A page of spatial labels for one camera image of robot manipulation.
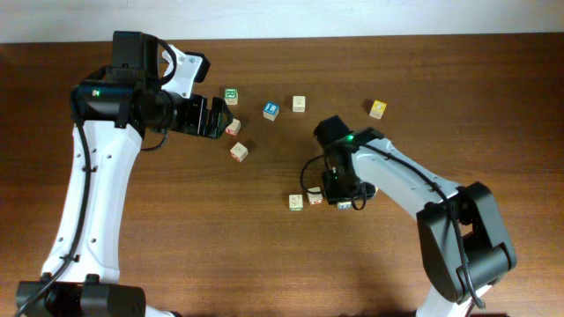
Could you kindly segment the red A number wooden block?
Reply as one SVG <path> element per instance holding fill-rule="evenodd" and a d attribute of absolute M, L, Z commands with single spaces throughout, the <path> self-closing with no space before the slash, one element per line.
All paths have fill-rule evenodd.
<path fill-rule="evenodd" d="M 310 205 L 321 204 L 323 202 L 323 192 L 319 187 L 308 188 L 307 196 Z"/>

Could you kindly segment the blue D wooden block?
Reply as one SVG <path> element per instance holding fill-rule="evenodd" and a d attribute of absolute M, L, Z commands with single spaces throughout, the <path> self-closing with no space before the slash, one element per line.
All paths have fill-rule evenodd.
<path fill-rule="evenodd" d="M 337 204 L 339 210 L 347 210 L 353 207 L 351 202 L 340 202 Z"/>

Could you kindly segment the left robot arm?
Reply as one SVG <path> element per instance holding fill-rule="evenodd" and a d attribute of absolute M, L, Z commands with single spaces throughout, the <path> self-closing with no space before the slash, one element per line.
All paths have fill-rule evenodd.
<path fill-rule="evenodd" d="M 193 93 L 205 55 L 148 33 L 117 31 L 112 58 L 70 93 L 73 160 L 56 240 L 36 281 L 22 281 L 18 315 L 158 316 L 143 289 L 120 283 L 124 201 L 147 131 L 217 139 L 234 117 Z"/>

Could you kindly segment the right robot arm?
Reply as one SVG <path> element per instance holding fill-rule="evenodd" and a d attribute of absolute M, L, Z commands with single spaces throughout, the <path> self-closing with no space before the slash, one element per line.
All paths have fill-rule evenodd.
<path fill-rule="evenodd" d="M 423 267 L 431 289 L 417 316 L 469 316 L 483 295 L 512 270 L 516 251 L 491 190 L 462 186 L 405 156 L 373 128 L 350 130 L 338 117 L 320 122 L 322 173 L 330 205 L 363 210 L 383 192 L 417 223 Z"/>

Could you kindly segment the green edged wooden block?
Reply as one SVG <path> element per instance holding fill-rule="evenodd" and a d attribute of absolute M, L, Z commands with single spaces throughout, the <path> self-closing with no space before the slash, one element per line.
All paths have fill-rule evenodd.
<path fill-rule="evenodd" d="M 303 195 L 289 195 L 289 210 L 299 211 L 303 210 Z"/>

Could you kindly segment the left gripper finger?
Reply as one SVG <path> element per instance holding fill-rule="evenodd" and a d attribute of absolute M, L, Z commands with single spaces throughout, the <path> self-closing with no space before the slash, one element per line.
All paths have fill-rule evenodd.
<path fill-rule="evenodd" d="M 229 121 L 211 118 L 206 124 L 204 137 L 218 139 L 223 135 L 228 125 Z"/>
<path fill-rule="evenodd" d="M 213 97 L 211 110 L 208 115 L 209 122 L 231 122 L 234 115 L 229 110 L 224 99 Z"/>

